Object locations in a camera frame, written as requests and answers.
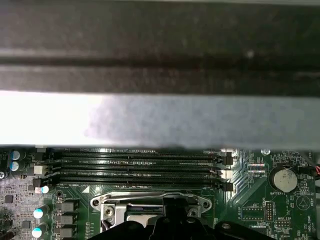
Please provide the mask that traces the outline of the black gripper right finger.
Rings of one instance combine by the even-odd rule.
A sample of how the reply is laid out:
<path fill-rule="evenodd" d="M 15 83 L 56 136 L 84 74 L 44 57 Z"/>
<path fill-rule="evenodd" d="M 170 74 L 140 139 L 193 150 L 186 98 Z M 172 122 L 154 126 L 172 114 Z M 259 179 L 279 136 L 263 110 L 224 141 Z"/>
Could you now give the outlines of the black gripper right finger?
<path fill-rule="evenodd" d="M 212 208 L 209 199 L 195 199 L 197 212 L 189 213 L 187 198 L 176 199 L 176 237 L 179 240 L 270 240 L 271 237 L 252 228 L 231 221 L 220 221 L 210 227 L 201 220 L 201 215 Z"/>

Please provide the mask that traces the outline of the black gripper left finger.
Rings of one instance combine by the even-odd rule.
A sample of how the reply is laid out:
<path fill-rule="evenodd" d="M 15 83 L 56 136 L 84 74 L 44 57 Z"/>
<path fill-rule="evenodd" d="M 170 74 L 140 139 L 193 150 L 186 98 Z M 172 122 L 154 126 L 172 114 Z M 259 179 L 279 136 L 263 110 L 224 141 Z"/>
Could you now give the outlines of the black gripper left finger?
<path fill-rule="evenodd" d="M 92 240 L 175 240 L 177 200 L 163 199 L 163 216 L 144 227 L 137 221 L 126 221 L 93 237 Z"/>

